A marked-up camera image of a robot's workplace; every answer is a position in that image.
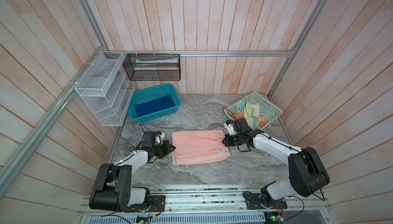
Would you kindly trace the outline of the pink towel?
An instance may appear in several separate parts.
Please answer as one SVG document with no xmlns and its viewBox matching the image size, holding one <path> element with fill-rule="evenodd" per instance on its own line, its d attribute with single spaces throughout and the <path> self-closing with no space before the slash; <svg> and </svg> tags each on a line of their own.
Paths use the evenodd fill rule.
<svg viewBox="0 0 393 224">
<path fill-rule="evenodd" d="M 207 164 L 223 161 L 230 152 L 222 143 L 222 130 L 184 130 L 172 133 L 175 166 Z"/>
</svg>

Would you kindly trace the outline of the blue towel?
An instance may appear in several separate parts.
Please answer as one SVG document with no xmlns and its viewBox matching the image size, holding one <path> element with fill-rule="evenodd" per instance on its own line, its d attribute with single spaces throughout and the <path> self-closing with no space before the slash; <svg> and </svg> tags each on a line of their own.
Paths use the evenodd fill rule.
<svg viewBox="0 0 393 224">
<path fill-rule="evenodd" d="M 167 95 L 148 102 L 137 104 L 135 105 L 135 109 L 136 109 L 137 116 L 141 117 L 174 106 L 175 104 L 172 100 L 172 97 L 170 95 Z"/>
</svg>

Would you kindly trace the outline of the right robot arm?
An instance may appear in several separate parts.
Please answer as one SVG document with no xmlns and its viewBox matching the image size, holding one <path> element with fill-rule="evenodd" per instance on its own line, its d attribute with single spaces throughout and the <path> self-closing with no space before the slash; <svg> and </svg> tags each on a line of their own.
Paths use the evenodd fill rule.
<svg viewBox="0 0 393 224">
<path fill-rule="evenodd" d="M 330 183 L 328 172 L 315 149 L 276 140 L 260 129 L 252 129 L 244 118 L 228 120 L 224 127 L 228 131 L 222 141 L 225 147 L 246 145 L 248 152 L 251 148 L 262 150 L 288 166 L 288 179 L 261 189 L 259 199 L 263 208 L 274 208 L 276 202 L 290 196 L 308 197 Z"/>
</svg>

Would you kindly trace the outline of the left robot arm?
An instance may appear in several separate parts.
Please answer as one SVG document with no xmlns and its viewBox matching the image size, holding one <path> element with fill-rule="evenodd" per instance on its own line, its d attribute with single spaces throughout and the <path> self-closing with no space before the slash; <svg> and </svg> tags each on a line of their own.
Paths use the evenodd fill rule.
<svg viewBox="0 0 393 224">
<path fill-rule="evenodd" d="M 148 211 L 151 208 L 150 190 L 133 187 L 132 175 L 142 166 L 176 150 L 164 137 L 160 131 L 145 132 L 130 155 L 112 164 L 102 164 L 90 196 L 90 209 L 124 213 Z"/>
</svg>

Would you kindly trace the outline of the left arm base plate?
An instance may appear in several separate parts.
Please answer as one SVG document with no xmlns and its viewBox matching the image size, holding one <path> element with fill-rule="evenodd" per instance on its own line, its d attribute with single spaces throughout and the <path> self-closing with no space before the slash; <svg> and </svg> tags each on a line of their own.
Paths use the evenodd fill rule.
<svg viewBox="0 0 393 224">
<path fill-rule="evenodd" d="M 153 195 L 146 204 L 131 205 L 126 208 L 125 213 L 164 212 L 166 196 Z"/>
</svg>

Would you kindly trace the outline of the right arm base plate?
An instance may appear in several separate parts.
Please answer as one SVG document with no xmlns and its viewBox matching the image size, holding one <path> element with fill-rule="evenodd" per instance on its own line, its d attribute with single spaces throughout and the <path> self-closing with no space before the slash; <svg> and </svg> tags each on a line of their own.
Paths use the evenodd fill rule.
<svg viewBox="0 0 393 224">
<path fill-rule="evenodd" d="M 246 206 L 248 210 L 258 210 L 258 209 L 287 209 L 288 205 L 284 198 L 282 199 L 272 199 L 265 193 L 251 193 L 245 191 L 242 194 L 245 199 Z"/>
</svg>

